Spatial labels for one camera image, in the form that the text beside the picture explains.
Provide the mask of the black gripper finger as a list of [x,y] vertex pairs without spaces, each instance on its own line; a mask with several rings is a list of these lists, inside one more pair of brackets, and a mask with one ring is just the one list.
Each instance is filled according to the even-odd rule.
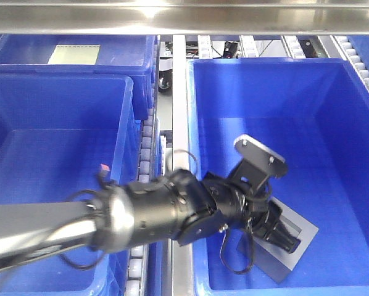
[[294,253],[301,240],[294,237],[282,224],[278,224],[269,234],[269,243],[281,248],[287,253]]

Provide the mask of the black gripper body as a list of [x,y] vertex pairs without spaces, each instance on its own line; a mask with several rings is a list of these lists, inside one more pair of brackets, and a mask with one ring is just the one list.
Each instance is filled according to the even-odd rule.
[[282,209],[270,200],[270,185],[262,186],[258,192],[246,184],[226,184],[224,188],[228,189],[228,200],[219,200],[217,205],[226,219],[225,232],[237,229],[249,239],[257,237],[270,244],[283,243]]

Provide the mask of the gray robot arm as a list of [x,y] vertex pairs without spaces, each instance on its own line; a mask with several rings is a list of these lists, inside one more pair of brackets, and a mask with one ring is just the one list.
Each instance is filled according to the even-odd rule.
[[242,231],[293,253],[300,240],[280,220],[270,189],[176,170],[150,183],[105,184],[89,200],[0,205],[0,272],[87,246],[115,253],[171,239],[188,245],[216,232]]

